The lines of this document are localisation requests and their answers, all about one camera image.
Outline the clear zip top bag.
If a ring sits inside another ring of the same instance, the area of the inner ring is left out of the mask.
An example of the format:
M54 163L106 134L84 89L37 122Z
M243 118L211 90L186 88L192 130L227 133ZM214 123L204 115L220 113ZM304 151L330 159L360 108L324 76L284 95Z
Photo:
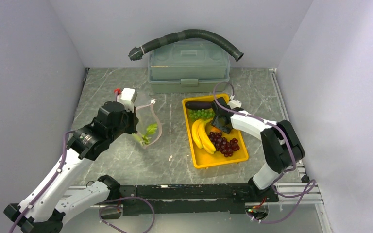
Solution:
M156 99L151 99L147 104L136 108L139 122L136 126L137 133L132 134L132 137L143 149L156 143L162 135L163 125L154 110L155 104Z

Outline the yellow plastic tray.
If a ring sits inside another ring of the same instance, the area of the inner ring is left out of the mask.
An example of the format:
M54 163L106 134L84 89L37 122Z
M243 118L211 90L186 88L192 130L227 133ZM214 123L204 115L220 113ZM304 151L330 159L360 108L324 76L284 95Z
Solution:
M189 145L191 149L191 156L193 159L194 166L196 168L207 168L213 166L222 166L227 164L237 164L248 160L249 155L242 137L242 134L238 130L231 130L229 134L223 134L228 140L236 138L237 144L240 146L238 151L233 153L231 157L225 157L219 151L214 154L207 153L204 149L198 148L193 142L192 138L192 124L193 121L189 118L189 110L185 107L188 101L213 101L213 96L200 96L193 98L185 98L182 100L184 117L186 121L187 133L189 137Z

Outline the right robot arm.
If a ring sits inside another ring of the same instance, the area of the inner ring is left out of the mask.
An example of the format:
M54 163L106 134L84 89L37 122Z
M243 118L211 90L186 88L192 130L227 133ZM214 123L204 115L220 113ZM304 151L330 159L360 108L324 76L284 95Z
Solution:
M294 170L297 162L305 156L292 124L287 120L265 120L240 107L231 109L224 98L212 101L211 107L215 112L212 126L225 133L235 129L261 141L265 164L248 181L250 199L261 201L266 197L267 189L285 172Z

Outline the orange red toy mango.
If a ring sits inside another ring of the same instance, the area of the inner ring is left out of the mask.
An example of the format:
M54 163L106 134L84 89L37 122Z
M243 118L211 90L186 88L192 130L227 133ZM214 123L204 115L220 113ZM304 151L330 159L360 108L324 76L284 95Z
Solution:
M213 132L213 133L220 133L221 130L219 130L219 129L215 128L215 127L212 127L212 128L210 129L210 132Z

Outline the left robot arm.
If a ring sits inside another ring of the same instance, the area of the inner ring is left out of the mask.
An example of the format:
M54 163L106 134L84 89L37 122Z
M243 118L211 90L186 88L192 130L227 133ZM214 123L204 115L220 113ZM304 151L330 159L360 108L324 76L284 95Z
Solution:
M19 204L9 204L4 214L24 233L58 233L72 218L90 206L119 200L120 184L100 176L91 186L64 198L72 182L122 134L136 133L136 107L132 100L107 101L91 123L66 132L63 152L39 186Z

